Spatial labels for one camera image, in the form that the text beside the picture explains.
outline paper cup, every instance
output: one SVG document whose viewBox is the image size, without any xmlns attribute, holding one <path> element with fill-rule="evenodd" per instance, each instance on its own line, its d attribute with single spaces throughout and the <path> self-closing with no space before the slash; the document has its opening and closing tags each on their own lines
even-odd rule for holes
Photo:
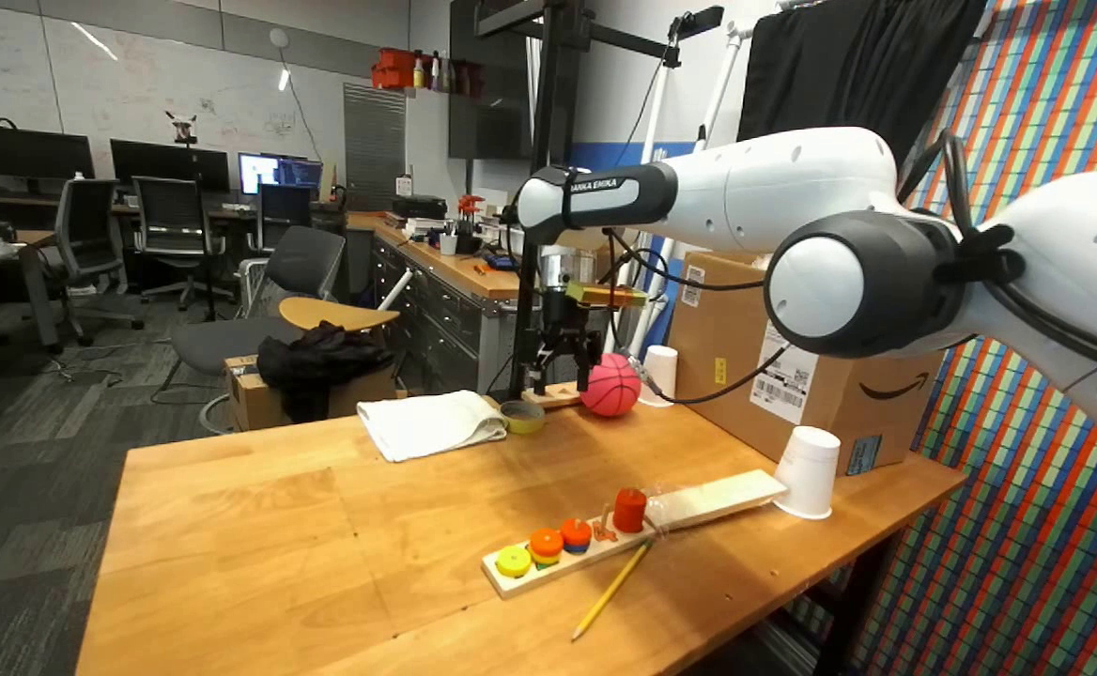
<svg viewBox="0 0 1097 676">
<path fill-rule="evenodd" d="M 784 497 L 774 502 L 797 517 L 829 517 L 839 452 L 840 452 L 839 435 L 813 425 L 794 429 L 774 471 L 774 479 L 784 486 Z"/>
<path fill-rule="evenodd" d="M 638 402 L 641 406 L 668 406 L 666 400 L 678 394 L 678 350 L 674 346 L 651 346 L 641 375 L 648 375 L 648 385 L 638 389 Z"/>
</svg>

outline black curtain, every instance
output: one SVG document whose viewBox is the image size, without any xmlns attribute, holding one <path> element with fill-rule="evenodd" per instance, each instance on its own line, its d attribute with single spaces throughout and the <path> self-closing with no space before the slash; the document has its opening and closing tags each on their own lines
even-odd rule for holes
<svg viewBox="0 0 1097 676">
<path fill-rule="evenodd" d="M 758 18 L 739 141 L 858 124 L 906 164 L 987 0 L 823 0 Z"/>
</svg>

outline pink object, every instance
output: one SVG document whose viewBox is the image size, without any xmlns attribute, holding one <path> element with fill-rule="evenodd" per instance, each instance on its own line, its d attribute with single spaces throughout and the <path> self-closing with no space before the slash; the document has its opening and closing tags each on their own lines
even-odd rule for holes
<svg viewBox="0 0 1097 676">
<path fill-rule="evenodd" d="M 626 417 L 638 400 L 638 372 L 624 360 L 624 354 L 605 354 L 591 367 L 591 389 L 582 391 L 582 411 L 592 417 Z"/>
</svg>

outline floor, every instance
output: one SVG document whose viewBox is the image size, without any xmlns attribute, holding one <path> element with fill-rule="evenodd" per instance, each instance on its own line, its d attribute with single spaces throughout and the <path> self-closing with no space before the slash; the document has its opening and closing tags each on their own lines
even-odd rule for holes
<svg viewBox="0 0 1097 676">
<path fill-rule="evenodd" d="M 172 367 L 169 326 L 203 308 L 128 302 L 143 332 L 46 354 L 23 305 L 0 305 L 0 676 L 77 674 L 102 539 L 128 446 L 207 435 L 195 411 L 218 379 Z M 693 674 L 813 674 L 774 629 Z"/>
</svg>

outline white paper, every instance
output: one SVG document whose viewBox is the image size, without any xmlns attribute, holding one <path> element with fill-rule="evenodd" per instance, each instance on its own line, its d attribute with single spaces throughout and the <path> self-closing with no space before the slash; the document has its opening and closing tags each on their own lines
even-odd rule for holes
<svg viewBox="0 0 1097 676">
<path fill-rule="evenodd" d="M 506 417 L 476 391 L 362 402 L 357 417 L 386 464 L 506 439 Z"/>
<path fill-rule="evenodd" d="M 782 417 L 790 425 L 802 425 L 809 400 L 813 400 L 820 357 L 790 346 L 765 323 L 758 366 L 765 366 L 782 346 L 784 346 L 784 354 L 763 375 L 753 379 L 748 402 L 770 411 L 774 417 Z"/>
</svg>

